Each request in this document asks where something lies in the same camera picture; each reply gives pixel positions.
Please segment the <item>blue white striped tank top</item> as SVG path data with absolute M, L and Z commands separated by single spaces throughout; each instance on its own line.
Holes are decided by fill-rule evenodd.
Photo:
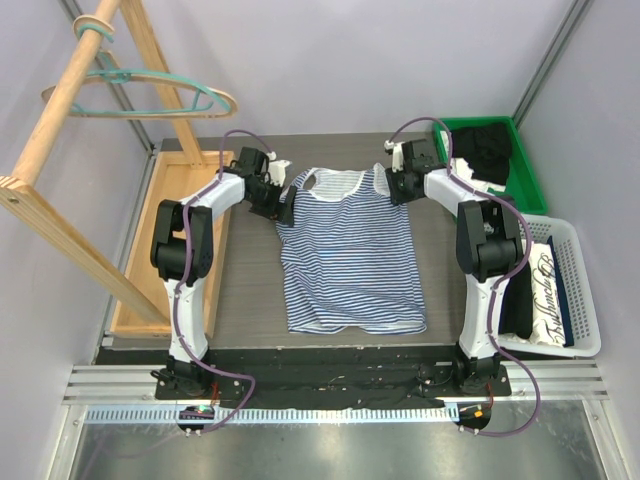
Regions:
M 408 209 L 390 200 L 385 169 L 309 168 L 290 184 L 293 223 L 278 223 L 287 326 L 300 334 L 427 328 Z

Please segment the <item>green plastic tray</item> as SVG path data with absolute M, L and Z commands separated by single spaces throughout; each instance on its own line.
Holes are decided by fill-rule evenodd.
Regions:
M 512 154 L 509 159 L 509 175 L 506 184 L 502 185 L 488 180 L 475 179 L 476 168 L 464 157 L 454 157 L 453 172 L 472 184 L 477 190 L 492 194 L 506 193 L 516 202 L 523 213 L 545 215 L 548 212 L 547 202 L 539 186 L 533 166 L 521 141 L 513 120 L 508 116 L 493 117 L 459 117 L 444 118 L 443 122 L 451 132 L 465 127 L 485 127 L 490 124 L 502 124 L 511 142 Z

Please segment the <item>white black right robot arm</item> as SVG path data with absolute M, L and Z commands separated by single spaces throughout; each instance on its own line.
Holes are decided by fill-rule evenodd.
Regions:
M 509 200 L 475 188 L 428 156 L 425 145 L 424 140 L 386 141 L 392 157 L 386 181 L 393 204 L 428 198 L 456 218 L 455 253 L 466 278 L 466 306 L 451 380 L 457 391 L 472 395 L 499 375 L 495 331 L 509 276 L 524 258 L 522 216 Z

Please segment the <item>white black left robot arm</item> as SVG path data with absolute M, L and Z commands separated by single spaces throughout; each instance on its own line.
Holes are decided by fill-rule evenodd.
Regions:
M 274 152 L 244 147 L 213 180 L 179 200 L 158 206 L 150 260 L 168 296 L 171 344 L 167 368 L 180 372 L 179 388 L 190 398 L 205 397 L 213 385 L 204 367 L 209 351 L 204 328 L 204 287 L 215 259 L 213 224 L 244 201 L 261 217 L 293 224 L 297 189 L 285 187 L 292 168 Z

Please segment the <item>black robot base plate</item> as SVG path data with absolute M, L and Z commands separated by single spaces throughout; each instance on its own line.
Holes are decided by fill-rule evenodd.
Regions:
M 213 372 L 173 363 L 151 372 L 158 400 L 246 409 L 436 407 L 446 398 L 508 397 L 507 372 L 468 380 L 451 346 L 211 350 Z

